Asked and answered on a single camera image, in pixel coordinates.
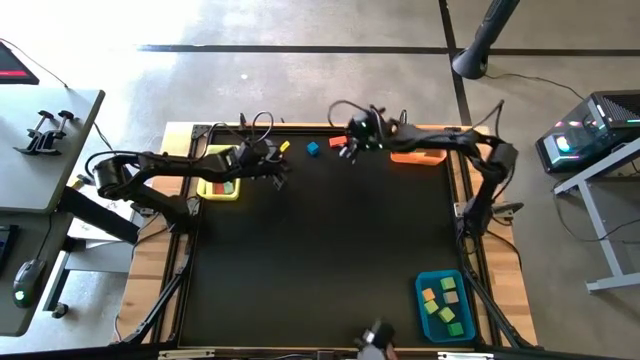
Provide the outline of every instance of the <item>blue block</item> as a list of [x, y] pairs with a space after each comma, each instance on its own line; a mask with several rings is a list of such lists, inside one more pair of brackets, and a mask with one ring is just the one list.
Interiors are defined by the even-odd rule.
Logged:
[[307, 145], [307, 152], [311, 156], [316, 156], [318, 155], [318, 153], [320, 153], [320, 146], [318, 146], [318, 144], [316, 144], [315, 142], [310, 142], [309, 145]]

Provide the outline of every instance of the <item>small block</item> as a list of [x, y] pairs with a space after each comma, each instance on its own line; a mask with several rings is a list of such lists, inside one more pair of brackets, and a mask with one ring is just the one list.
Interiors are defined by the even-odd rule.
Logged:
[[347, 143], [347, 137], [346, 136], [338, 136], [338, 137], [334, 137], [334, 138], [330, 138], [329, 139], [329, 147], [340, 147], [344, 144]]
[[447, 304], [455, 304], [458, 301], [460, 301], [460, 299], [458, 299], [458, 293], [455, 291], [447, 291], [446, 293], [444, 293], [444, 302]]
[[434, 300], [427, 301], [424, 303], [424, 308], [427, 310], [427, 313], [431, 315], [438, 310], [438, 304], [436, 304]]
[[233, 183], [230, 181], [227, 181], [226, 183], [224, 183], [224, 193], [225, 194], [232, 194], [233, 193]]
[[320, 152], [320, 146], [318, 146], [318, 144], [316, 144], [315, 142], [310, 142], [307, 145], [307, 152], [311, 156], [316, 156]]
[[452, 277], [440, 279], [443, 290], [451, 290], [456, 288], [456, 281]]
[[283, 142], [282, 145], [280, 145], [280, 152], [285, 152], [290, 145], [291, 143], [289, 141]]
[[214, 183], [213, 184], [213, 193], [214, 194], [224, 194], [224, 185], [223, 184]]
[[462, 324], [453, 323], [447, 325], [447, 330], [449, 331], [450, 336], [460, 336], [464, 334], [464, 330], [462, 329]]
[[433, 290], [431, 290], [431, 288], [427, 288], [422, 290], [422, 297], [424, 298], [424, 301], [427, 302], [435, 299], [436, 295], [433, 293]]
[[449, 321], [453, 320], [454, 317], [456, 317], [453, 311], [451, 311], [451, 309], [449, 309], [447, 306], [445, 306], [444, 308], [442, 308], [442, 310], [440, 310], [440, 312], [438, 313], [438, 316], [440, 316], [440, 319], [446, 323], [448, 323]]

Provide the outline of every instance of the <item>black table surface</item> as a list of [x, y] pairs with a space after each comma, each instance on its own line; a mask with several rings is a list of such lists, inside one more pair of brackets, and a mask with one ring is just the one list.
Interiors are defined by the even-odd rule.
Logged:
[[376, 152], [351, 165], [326, 135], [270, 139], [291, 142], [283, 189], [244, 179], [237, 201], [203, 205], [180, 346], [353, 347], [377, 317], [398, 347], [433, 346], [414, 281], [459, 268], [446, 162]]

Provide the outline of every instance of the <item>black pole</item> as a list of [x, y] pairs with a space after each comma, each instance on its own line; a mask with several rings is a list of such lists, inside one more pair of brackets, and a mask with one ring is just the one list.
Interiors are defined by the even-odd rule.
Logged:
[[493, 0], [476, 31], [476, 38], [468, 48], [459, 52], [451, 66], [466, 79], [480, 79], [487, 72], [489, 49], [498, 39], [502, 29], [520, 0]]

